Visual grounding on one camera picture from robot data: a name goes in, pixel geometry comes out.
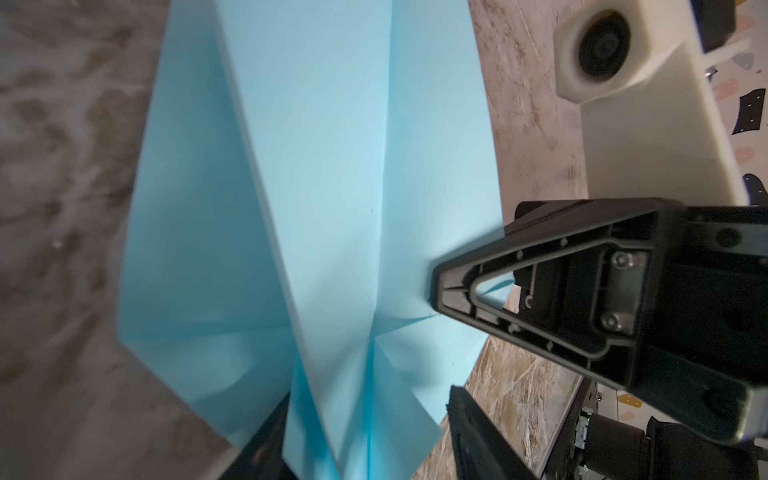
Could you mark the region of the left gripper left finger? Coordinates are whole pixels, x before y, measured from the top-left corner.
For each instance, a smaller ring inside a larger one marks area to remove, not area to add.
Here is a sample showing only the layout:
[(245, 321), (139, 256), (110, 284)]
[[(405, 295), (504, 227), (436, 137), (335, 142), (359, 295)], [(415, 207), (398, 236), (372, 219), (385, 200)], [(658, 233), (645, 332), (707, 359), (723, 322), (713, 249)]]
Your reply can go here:
[(296, 480), (282, 457), (290, 403), (287, 394), (219, 480)]

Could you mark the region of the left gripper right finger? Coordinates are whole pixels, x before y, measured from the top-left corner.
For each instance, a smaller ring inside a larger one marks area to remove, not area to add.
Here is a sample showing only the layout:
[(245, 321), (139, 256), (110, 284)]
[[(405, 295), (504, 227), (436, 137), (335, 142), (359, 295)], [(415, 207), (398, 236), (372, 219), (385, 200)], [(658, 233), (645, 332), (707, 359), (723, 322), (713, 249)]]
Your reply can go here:
[(451, 387), (447, 412), (458, 479), (536, 479), (464, 387)]

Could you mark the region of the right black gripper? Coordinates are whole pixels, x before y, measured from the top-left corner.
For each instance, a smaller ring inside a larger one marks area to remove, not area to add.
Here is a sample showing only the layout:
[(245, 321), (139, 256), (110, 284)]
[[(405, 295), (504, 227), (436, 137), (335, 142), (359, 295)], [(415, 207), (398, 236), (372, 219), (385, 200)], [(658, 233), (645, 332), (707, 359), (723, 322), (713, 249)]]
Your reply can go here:
[(630, 386), (710, 441), (766, 437), (765, 206), (686, 219), (669, 199), (559, 200), (518, 214), (503, 238), (435, 267), (434, 310)]

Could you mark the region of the light blue paper sheet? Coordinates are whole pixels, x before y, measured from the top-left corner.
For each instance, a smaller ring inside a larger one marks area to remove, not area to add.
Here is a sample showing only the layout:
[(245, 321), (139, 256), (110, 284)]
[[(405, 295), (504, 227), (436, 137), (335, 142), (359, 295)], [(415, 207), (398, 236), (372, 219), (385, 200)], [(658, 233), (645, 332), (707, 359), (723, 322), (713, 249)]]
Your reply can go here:
[(464, 1), (174, 1), (118, 336), (244, 446), (282, 400), (301, 479), (408, 479), (481, 331), (433, 269), (503, 234)]

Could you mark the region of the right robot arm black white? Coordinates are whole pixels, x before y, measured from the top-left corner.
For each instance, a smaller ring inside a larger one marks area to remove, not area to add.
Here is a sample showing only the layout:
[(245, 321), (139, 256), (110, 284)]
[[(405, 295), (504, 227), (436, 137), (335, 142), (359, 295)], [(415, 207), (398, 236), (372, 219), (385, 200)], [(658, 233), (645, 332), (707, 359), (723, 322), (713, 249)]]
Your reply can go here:
[(576, 411), (560, 477), (755, 479), (766, 458), (767, 209), (665, 199), (522, 203), (437, 265), (433, 308), (663, 414)]

